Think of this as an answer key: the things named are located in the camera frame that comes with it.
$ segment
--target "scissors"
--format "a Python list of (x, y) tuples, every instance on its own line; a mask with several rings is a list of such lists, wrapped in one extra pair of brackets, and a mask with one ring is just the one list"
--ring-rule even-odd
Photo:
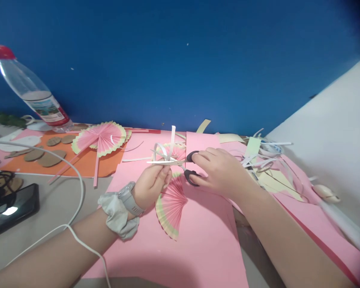
[[(196, 173), (196, 171), (194, 171), (194, 170), (188, 170), (188, 169), (186, 169), (184, 166), (183, 166), (183, 164), (184, 163), (194, 163), (193, 162), (193, 160), (192, 160), (192, 155), (193, 154), (195, 154), (195, 153), (197, 153), (198, 151), (192, 151), (190, 154), (188, 154), (188, 156), (186, 157), (186, 159), (185, 160), (183, 160), (183, 161), (178, 161), (178, 160), (176, 160), (176, 159), (174, 159), (174, 158), (170, 158), (170, 160), (169, 161), (148, 161), (147, 163), (153, 163), (153, 164), (159, 164), (159, 165), (176, 165), (176, 166), (179, 166), (179, 167), (181, 167), (181, 168), (183, 168), (183, 170), (184, 170), (184, 176), (185, 176), (185, 178), (186, 178), (186, 180), (188, 181), (188, 183), (189, 184), (191, 184), (192, 186), (195, 186), (195, 187), (199, 187), (200, 185), (197, 185), (197, 184), (194, 184), (191, 180), (190, 180), (190, 178), (189, 178), (189, 176), (190, 175), (196, 175), (196, 176), (200, 176), (199, 174), (197, 174)], [(164, 157), (165, 158), (165, 156), (164, 155), (162, 155), (161, 153), (159, 153), (159, 152), (157, 152), (156, 151), (156, 153), (158, 154), (158, 155), (160, 155), (160, 156), (162, 156), (162, 157)]]

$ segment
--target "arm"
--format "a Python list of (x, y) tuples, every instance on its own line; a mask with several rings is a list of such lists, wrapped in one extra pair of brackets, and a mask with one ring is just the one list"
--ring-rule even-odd
[[(172, 178), (169, 166), (150, 166), (136, 182), (132, 195), (142, 209), (151, 206)], [(98, 209), (73, 225), (77, 237), (100, 254), (118, 235), (106, 225), (108, 215)], [(128, 214), (128, 220), (134, 216)], [(70, 287), (98, 257), (65, 230), (0, 271), (1, 287)]]
[(192, 159), (207, 178), (191, 180), (230, 198), (242, 210), (287, 287), (353, 287), (282, 206), (222, 149), (207, 148)]

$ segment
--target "blue wall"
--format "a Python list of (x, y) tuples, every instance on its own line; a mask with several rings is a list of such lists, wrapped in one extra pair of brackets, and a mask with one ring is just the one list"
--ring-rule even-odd
[[(0, 44), (74, 121), (193, 131), (208, 118), (208, 133), (265, 134), (360, 60), (354, 8), (334, 0), (0, 0)], [(30, 112), (1, 74), (0, 110)]]

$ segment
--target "red bottle cap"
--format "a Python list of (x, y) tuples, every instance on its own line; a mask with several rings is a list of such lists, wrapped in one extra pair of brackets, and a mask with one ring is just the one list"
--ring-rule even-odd
[(16, 59), (15, 55), (13, 54), (12, 50), (7, 46), (0, 45), (0, 59)]

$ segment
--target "hand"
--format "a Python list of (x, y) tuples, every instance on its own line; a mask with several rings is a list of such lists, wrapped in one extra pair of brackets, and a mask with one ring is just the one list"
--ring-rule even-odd
[(151, 165), (146, 168), (132, 189), (136, 204), (146, 210), (159, 197), (172, 179), (171, 167), (167, 165)]
[(226, 150), (207, 148), (193, 154), (192, 160), (208, 174), (208, 177), (190, 175), (192, 182), (235, 202), (256, 184), (242, 164)]

